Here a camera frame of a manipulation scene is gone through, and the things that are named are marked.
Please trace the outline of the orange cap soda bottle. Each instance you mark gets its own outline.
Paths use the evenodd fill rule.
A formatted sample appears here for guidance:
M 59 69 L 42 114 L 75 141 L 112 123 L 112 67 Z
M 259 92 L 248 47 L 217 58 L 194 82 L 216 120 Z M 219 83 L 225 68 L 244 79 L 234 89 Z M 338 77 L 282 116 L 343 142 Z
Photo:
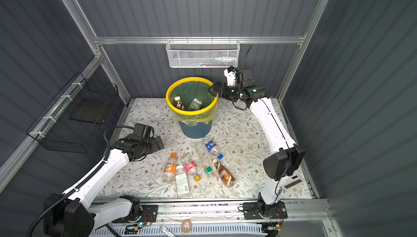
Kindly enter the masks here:
M 177 154 L 172 153 L 168 158 L 164 168 L 163 182 L 166 184 L 172 184 L 175 181 L 175 172 L 177 169 Z

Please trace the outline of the brown Nescafe bottle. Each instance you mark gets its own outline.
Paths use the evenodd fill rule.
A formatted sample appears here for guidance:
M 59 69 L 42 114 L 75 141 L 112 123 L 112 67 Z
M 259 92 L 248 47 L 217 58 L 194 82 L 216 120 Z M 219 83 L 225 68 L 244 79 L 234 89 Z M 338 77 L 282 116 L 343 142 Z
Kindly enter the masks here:
M 220 177 L 221 181 L 225 184 L 225 186 L 231 188 L 236 184 L 237 180 L 234 177 L 234 175 L 220 162 L 219 159 L 213 159 L 212 164 L 214 165 L 218 176 Z
M 176 108 L 178 110 L 182 110 L 182 111 L 186 110 L 183 103 L 182 103 L 182 100 L 181 100 L 180 96 L 174 97 L 174 101 L 175 101 L 175 104 L 176 104 Z

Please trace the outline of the blue Pepsi label bottle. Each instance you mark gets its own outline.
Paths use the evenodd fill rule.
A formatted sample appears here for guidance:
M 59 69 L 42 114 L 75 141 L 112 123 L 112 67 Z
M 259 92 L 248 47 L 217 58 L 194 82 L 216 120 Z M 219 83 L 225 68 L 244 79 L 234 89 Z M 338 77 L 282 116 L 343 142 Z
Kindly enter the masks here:
M 205 143 L 205 147 L 208 151 L 208 153 L 211 154 L 211 156 L 216 157 L 217 159 L 221 160 L 224 156 L 220 152 L 219 146 L 212 140 L 209 140 Z

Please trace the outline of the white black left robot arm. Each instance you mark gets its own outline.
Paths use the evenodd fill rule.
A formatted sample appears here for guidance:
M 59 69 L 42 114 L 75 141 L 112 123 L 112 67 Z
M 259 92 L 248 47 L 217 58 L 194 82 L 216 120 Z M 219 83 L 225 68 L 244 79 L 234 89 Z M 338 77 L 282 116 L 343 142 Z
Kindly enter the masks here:
M 141 201 L 131 195 L 121 195 L 114 201 L 92 207 L 99 191 L 130 162 L 143 161 L 148 155 L 164 148 L 154 128 L 136 123 L 132 133 L 113 144 L 107 129 L 103 133 L 106 149 L 102 159 L 77 183 L 60 195 L 52 194 L 44 202 L 43 212 L 29 226 L 31 237 L 37 225 L 49 237 L 88 237 L 93 231 L 106 227 L 115 220 L 126 218 L 132 223 L 144 222 L 147 213 Z

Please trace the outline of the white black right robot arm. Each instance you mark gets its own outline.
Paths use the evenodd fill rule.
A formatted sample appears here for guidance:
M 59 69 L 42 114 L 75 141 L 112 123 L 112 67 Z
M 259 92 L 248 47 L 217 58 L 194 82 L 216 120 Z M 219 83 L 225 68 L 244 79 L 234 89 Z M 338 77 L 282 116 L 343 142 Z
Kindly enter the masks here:
M 280 219 L 287 217 L 285 205 L 280 195 L 285 185 L 298 170 L 304 158 L 305 150 L 300 149 L 295 140 L 286 131 L 274 110 L 272 99 L 266 95 L 265 88 L 256 85 L 251 68 L 229 67 L 224 71 L 226 82 L 217 81 L 208 92 L 235 104 L 243 101 L 257 118 L 269 143 L 271 155 L 264 159 L 263 168 L 267 174 L 266 182 L 258 195 L 255 208 L 244 204 L 247 219 L 257 216 L 270 218 L 276 215 Z

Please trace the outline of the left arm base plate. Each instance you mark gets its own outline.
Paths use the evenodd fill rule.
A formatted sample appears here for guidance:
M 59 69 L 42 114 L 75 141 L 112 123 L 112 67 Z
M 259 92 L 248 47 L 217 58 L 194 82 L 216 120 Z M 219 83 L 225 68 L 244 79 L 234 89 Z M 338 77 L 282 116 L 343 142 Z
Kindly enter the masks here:
M 134 223 L 149 223 L 156 222 L 159 207 L 157 205 L 141 205 L 141 210 L 138 215 L 128 215 L 126 217 L 112 221 L 113 224 L 134 224 Z

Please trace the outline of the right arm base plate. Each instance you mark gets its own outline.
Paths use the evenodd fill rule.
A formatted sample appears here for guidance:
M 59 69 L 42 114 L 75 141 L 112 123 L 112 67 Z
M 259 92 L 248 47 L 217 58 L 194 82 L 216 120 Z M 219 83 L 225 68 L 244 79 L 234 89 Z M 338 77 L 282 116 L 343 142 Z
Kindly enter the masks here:
M 277 203 L 271 205 L 264 204 L 261 201 L 244 202 L 242 204 L 241 211 L 243 212 L 246 220 L 283 220 L 288 218 L 285 203 L 282 201 L 278 201 Z

